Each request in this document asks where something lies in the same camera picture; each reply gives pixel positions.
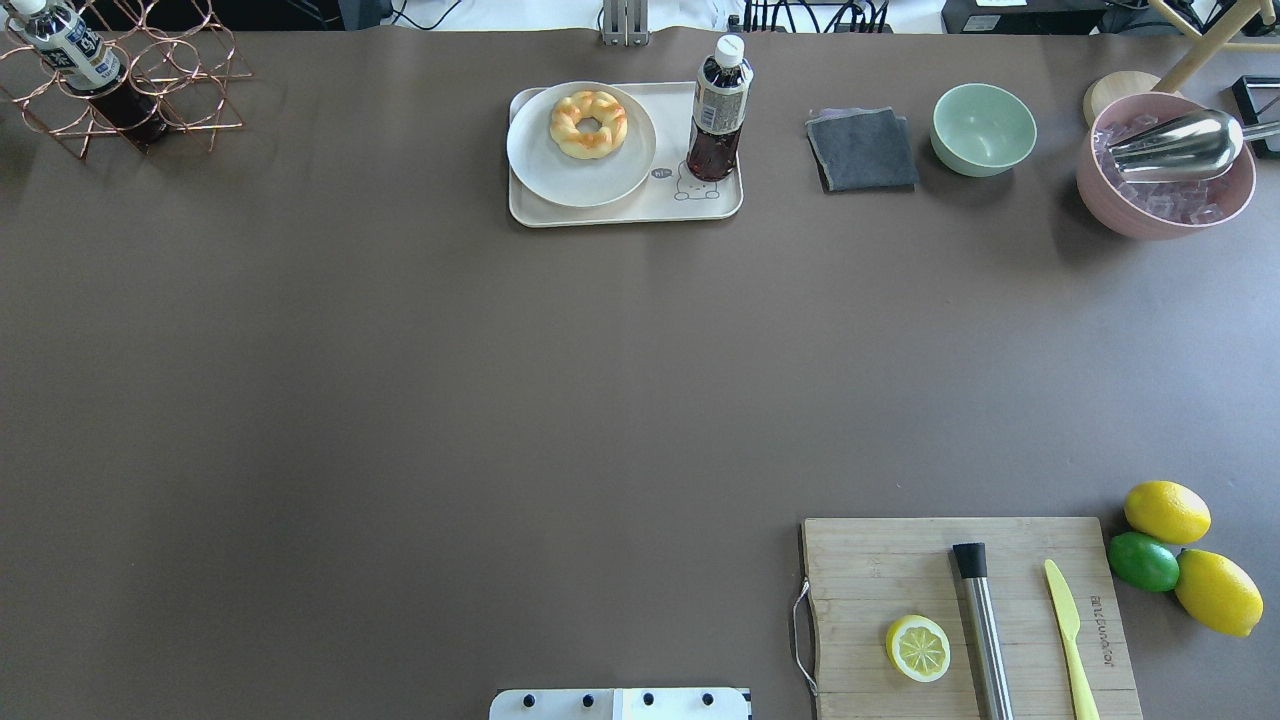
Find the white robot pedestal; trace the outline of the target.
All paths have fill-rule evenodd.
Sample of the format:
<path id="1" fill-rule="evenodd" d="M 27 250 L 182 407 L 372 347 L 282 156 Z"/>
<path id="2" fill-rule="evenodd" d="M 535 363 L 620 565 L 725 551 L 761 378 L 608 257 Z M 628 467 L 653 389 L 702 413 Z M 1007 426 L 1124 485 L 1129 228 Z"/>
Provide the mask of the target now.
<path id="1" fill-rule="evenodd" d="M 751 719 L 749 691 L 733 687 L 508 689 L 489 719 Z"/>

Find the green lime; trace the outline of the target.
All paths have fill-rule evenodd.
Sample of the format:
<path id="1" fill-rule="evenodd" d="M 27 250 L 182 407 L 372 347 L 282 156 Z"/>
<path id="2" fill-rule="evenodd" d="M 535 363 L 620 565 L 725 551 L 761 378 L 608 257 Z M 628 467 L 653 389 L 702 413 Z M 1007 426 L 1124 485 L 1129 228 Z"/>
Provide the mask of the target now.
<path id="1" fill-rule="evenodd" d="M 1181 575 L 1174 552 L 1155 537 L 1137 530 L 1114 536 L 1107 544 L 1107 560 L 1116 578 L 1147 592 L 1170 592 Z"/>

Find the wooden cutting board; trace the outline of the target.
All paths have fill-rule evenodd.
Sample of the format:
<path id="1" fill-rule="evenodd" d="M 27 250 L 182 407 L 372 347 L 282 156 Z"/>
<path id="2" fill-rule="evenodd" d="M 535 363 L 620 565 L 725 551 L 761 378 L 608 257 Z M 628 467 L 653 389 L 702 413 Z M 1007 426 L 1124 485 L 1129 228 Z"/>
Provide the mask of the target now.
<path id="1" fill-rule="evenodd" d="M 952 547 L 986 544 L 989 588 L 1018 719 L 1071 719 L 1073 696 L 1043 564 L 1064 574 L 1082 619 L 1076 647 L 1103 719 L 1143 715 L 1114 580 L 1094 518 L 810 518 L 803 523 L 819 719 L 983 719 L 969 612 Z M 908 614 L 938 623 L 952 662 L 932 683 L 890 662 Z"/>

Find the cream rectangular tray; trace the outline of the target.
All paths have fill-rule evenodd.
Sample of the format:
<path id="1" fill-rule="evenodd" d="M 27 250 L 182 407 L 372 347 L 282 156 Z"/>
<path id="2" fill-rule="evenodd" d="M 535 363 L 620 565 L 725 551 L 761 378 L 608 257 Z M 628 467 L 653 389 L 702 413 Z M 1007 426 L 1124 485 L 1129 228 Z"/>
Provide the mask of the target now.
<path id="1" fill-rule="evenodd" d="M 536 196 L 509 167 L 508 205 L 512 217 L 532 228 L 718 220 L 732 217 L 744 200 L 740 176 L 705 182 L 694 177 L 685 165 L 692 83 L 625 83 L 617 87 L 646 109 L 655 127 L 655 159 L 645 181 L 613 202 L 595 208 L 567 208 Z M 515 113 L 540 90 L 544 88 L 526 88 L 512 99 L 509 124 Z"/>

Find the half lemon slice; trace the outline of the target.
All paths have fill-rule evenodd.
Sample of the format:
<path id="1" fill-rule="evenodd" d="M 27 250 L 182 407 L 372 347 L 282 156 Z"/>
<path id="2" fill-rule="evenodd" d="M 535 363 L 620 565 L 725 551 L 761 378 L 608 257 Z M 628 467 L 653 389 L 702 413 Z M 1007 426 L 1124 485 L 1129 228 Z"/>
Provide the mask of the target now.
<path id="1" fill-rule="evenodd" d="M 934 620 L 909 614 L 890 624 L 884 651 L 892 666 L 904 676 L 931 683 L 941 679 L 951 664 L 951 644 Z"/>

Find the steel muddler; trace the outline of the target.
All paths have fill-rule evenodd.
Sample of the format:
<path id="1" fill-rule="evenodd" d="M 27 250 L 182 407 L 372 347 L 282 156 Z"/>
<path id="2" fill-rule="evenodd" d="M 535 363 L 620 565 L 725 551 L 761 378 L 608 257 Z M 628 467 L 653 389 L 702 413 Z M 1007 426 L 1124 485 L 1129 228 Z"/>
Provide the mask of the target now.
<path id="1" fill-rule="evenodd" d="M 969 611 L 972 630 L 969 641 L 975 657 L 980 706 L 987 719 L 1015 719 L 989 584 L 986 544 L 982 542 L 954 544 L 952 555 Z"/>

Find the yellow lemon lower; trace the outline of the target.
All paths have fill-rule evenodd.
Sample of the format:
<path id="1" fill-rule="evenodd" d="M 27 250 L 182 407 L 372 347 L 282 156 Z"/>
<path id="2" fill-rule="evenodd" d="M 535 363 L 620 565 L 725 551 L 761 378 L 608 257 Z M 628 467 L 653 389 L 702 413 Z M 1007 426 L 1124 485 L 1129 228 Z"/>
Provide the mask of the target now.
<path id="1" fill-rule="evenodd" d="M 1174 593 L 1192 618 L 1225 635 L 1244 638 L 1254 630 L 1265 601 L 1247 571 L 1204 550 L 1183 550 L 1178 565 L 1180 577 Z"/>

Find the yellow plastic knife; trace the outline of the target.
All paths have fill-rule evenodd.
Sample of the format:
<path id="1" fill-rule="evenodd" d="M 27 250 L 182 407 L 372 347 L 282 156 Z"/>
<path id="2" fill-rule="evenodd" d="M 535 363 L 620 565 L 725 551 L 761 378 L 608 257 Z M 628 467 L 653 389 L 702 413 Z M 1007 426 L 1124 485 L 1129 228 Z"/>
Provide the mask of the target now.
<path id="1" fill-rule="evenodd" d="M 1059 626 L 1075 719 L 1100 719 L 1100 711 L 1076 644 L 1082 619 L 1065 575 L 1052 559 L 1043 561 L 1044 578 Z"/>

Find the yellow lemon upper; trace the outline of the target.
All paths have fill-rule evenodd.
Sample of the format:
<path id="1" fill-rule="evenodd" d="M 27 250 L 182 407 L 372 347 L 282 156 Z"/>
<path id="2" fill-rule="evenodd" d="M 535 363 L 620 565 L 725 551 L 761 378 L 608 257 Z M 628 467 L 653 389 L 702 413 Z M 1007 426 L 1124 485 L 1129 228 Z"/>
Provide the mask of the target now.
<path id="1" fill-rule="evenodd" d="M 1212 527 L 1206 501 L 1171 480 L 1147 480 L 1132 487 L 1123 503 L 1128 524 L 1166 544 L 1201 541 Z"/>

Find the pink bowl with ice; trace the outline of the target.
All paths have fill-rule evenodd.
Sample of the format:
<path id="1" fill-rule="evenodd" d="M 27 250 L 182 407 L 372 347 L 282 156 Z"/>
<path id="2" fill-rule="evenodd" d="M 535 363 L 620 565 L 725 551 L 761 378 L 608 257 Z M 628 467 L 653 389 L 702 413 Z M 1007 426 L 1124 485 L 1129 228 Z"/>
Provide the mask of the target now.
<path id="1" fill-rule="evenodd" d="M 1243 151 L 1212 179 L 1162 183 L 1124 181 L 1108 146 L 1203 106 L 1175 94 L 1146 92 L 1108 104 L 1092 122 L 1079 152 L 1076 187 L 1091 214 L 1119 234 L 1174 240 L 1222 225 L 1254 196 L 1256 160 Z"/>

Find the bottle in copper rack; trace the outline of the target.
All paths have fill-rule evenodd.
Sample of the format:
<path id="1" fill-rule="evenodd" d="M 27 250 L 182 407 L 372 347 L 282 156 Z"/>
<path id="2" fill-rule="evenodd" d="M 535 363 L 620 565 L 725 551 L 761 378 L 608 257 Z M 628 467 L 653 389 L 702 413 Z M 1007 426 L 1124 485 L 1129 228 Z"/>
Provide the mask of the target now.
<path id="1" fill-rule="evenodd" d="M 159 101 L 131 81 L 122 56 L 91 29 L 69 1 L 6 1 L 9 27 L 42 56 L 69 92 L 108 126 L 146 147 L 169 131 Z"/>

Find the white round plate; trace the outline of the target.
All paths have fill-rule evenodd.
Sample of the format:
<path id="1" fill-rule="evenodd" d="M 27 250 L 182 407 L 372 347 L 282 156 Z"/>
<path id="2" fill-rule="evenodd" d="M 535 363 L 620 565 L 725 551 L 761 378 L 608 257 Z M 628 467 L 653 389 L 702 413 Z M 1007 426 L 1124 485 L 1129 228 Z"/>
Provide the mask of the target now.
<path id="1" fill-rule="evenodd" d="M 575 91 L 605 91 L 628 118 L 620 149 L 602 159 L 576 159 L 552 138 L 554 104 Z M 657 131 L 646 109 L 617 86 L 577 81 L 536 91 L 516 113 L 507 135 L 511 170 L 536 196 L 567 208 L 595 208 L 635 191 L 648 177 L 657 152 Z"/>

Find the yellow lemon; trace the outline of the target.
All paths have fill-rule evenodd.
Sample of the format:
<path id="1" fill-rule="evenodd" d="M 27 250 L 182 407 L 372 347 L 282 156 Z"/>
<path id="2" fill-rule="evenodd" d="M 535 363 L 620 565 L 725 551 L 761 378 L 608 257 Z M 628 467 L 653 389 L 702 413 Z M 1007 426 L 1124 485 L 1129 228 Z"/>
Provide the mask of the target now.
<path id="1" fill-rule="evenodd" d="M 1244 638 L 1254 630 L 1265 601 L 1247 571 L 1204 550 L 1183 550 L 1178 565 L 1180 577 L 1174 593 L 1192 618 L 1225 635 Z"/>
<path id="2" fill-rule="evenodd" d="M 1206 501 L 1171 480 L 1147 480 L 1132 487 L 1123 503 L 1128 524 L 1166 544 L 1201 541 L 1212 527 Z"/>

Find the dark drink bottle on tray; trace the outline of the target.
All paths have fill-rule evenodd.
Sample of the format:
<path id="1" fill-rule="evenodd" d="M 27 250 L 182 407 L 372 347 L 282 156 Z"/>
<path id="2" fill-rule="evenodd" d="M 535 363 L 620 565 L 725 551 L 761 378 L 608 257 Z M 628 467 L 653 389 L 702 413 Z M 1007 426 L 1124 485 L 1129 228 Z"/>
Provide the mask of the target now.
<path id="1" fill-rule="evenodd" d="M 698 179 L 719 182 L 735 172 L 753 81 L 742 37 L 721 36 L 696 76 L 685 164 Z"/>

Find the grey folded cloth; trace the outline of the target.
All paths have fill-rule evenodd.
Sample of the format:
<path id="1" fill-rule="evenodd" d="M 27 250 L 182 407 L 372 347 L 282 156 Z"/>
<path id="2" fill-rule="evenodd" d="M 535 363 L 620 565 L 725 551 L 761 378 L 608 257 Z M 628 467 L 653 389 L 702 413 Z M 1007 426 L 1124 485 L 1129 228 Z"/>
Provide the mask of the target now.
<path id="1" fill-rule="evenodd" d="M 908 119 L 891 108 L 827 108 L 805 129 L 827 192 L 904 188 L 919 181 Z"/>

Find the steel ice scoop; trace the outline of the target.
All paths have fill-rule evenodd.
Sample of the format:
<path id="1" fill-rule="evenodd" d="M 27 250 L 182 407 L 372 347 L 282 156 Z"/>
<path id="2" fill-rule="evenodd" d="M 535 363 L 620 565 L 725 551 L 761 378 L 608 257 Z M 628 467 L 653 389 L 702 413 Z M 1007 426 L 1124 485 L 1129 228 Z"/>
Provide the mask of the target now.
<path id="1" fill-rule="evenodd" d="M 1243 126 L 1216 109 L 1199 109 L 1108 146 L 1130 183 L 1208 181 L 1225 174 L 1249 141 L 1279 132 L 1276 120 Z"/>

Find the glazed twisted donut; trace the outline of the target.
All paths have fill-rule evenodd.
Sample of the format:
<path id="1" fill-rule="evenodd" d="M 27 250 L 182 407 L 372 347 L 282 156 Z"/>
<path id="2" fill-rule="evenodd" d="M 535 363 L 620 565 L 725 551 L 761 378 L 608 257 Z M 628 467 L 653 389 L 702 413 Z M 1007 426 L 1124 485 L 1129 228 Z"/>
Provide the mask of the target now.
<path id="1" fill-rule="evenodd" d="M 623 104 L 605 91 L 584 90 L 561 97 L 552 108 L 548 132 L 567 156 L 582 160 L 607 158 L 628 137 Z"/>

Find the green bowl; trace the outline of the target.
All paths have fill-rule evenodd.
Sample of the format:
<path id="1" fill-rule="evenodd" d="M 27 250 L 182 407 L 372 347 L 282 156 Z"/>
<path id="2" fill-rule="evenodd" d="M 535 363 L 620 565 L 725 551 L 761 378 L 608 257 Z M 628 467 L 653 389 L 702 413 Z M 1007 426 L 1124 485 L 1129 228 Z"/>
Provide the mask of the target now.
<path id="1" fill-rule="evenodd" d="M 931 117 L 931 146 L 950 170 L 992 177 L 1027 159 L 1038 140 L 1030 109 L 1014 94 L 987 83 L 947 90 Z"/>

